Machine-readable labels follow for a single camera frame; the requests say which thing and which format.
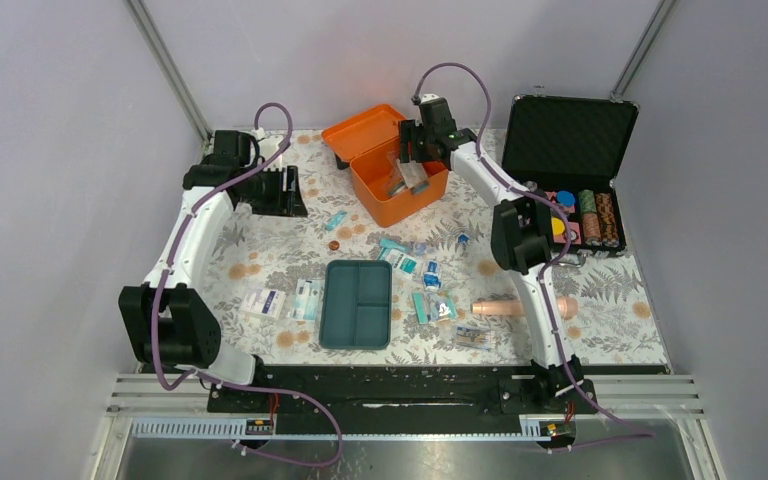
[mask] teal plastic tray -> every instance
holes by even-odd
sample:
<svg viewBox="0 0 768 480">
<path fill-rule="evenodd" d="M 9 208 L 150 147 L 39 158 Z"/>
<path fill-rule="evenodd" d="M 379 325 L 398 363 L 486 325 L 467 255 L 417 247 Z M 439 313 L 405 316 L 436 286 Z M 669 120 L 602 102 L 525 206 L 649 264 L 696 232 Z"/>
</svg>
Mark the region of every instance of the teal plastic tray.
<svg viewBox="0 0 768 480">
<path fill-rule="evenodd" d="M 334 260 L 325 271 L 319 343 L 381 350 L 390 343 L 392 268 L 381 260 Z"/>
</svg>

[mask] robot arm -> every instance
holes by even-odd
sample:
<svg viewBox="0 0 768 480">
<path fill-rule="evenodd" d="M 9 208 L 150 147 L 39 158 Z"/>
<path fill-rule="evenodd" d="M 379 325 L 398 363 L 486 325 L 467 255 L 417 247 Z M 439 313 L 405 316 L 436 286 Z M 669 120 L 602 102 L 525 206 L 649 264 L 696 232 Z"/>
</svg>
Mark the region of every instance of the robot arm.
<svg viewBox="0 0 768 480">
<path fill-rule="evenodd" d="M 406 120 L 400 125 L 400 161 L 442 161 L 447 168 L 466 180 L 479 196 L 493 208 L 491 249 L 496 262 L 507 270 L 523 304 L 538 371 L 536 381 L 544 399 L 562 395 L 573 388 L 563 370 L 570 366 L 576 383 L 583 376 L 574 349 L 563 332 L 563 356 L 555 341 L 550 320 L 561 318 L 555 299 L 551 267 L 544 273 L 545 289 L 538 272 L 551 259 L 551 215 L 546 206 L 524 198 L 516 191 L 525 191 L 482 149 L 476 153 L 476 137 L 469 129 L 458 130 L 445 99 L 436 95 L 415 98 L 421 123 Z"/>
<path fill-rule="evenodd" d="M 124 287 L 119 295 L 119 310 L 140 362 L 152 363 L 152 301 L 163 283 L 157 325 L 163 364 L 199 368 L 226 382 L 252 382 L 255 357 L 222 340 L 216 317 L 199 296 L 200 282 L 213 246 L 239 203 L 251 205 L 256 215 L 307 215 L 298 170 L 283 168 L 279 156 L 268 169 L 203 199 L 215 187 L 251 172 L 262 159 L 277 155 L 278 149 L 279 140 L 265 138 L 262 130 L 216 131 L 212 151 L 184 176 L 181 209 L 160 260 L 142 285 Z"/>
</svg>

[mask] white package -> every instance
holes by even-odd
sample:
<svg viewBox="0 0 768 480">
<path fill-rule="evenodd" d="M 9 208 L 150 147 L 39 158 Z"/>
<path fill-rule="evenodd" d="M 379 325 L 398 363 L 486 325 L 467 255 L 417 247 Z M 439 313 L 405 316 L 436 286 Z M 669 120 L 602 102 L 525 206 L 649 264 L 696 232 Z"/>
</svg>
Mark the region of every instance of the white package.
<svg viewBox="0 0 768 480">
<path fill-rule="evenodd" d="M 250 288 L 243 297 L 240 308 L 248 315 L 258 318 L 277 320 L 284 307 L 287 294 L 268 288 Z"/>
</svg>

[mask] open black case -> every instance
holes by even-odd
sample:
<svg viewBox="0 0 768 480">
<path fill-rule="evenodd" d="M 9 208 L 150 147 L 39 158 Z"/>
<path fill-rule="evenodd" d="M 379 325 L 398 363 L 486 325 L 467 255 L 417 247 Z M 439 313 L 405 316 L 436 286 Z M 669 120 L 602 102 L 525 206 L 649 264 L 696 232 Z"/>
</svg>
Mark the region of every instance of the open black case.
<svg viewBox="0 0 768 480">
<path fill-rule="evenodd" d="M 614 178 L 619 172 L 638 106 L 631 102 L 524 95 L 514 98 L 502 168 L 521 184 L 535 182 L 543 191 L 575 195 L 568 215 L 581 225 L 578 194 L 592 190 L 611 196 L 619 245 L 571 245 L 570 252 L 615 257 L 626 251 L 625 231 Z M 552 245 L 559 251 L 561 244 Z"/>
</svg>

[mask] orange box lid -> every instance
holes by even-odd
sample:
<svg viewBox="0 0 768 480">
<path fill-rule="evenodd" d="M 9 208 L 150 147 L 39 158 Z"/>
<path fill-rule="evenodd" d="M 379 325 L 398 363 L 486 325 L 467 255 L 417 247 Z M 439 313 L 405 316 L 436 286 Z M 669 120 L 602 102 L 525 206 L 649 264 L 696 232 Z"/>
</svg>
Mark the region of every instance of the orange box lid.
<svg viewBox="0 0 768 480">
<path fill-rule="evenodd" d="M 344 162 L 355 158 L 399 136 L 399 122 L 405 117 L 395 108 L 382 103 L 343 122 L 326 128 L 322 140 Z"/>
</svg>

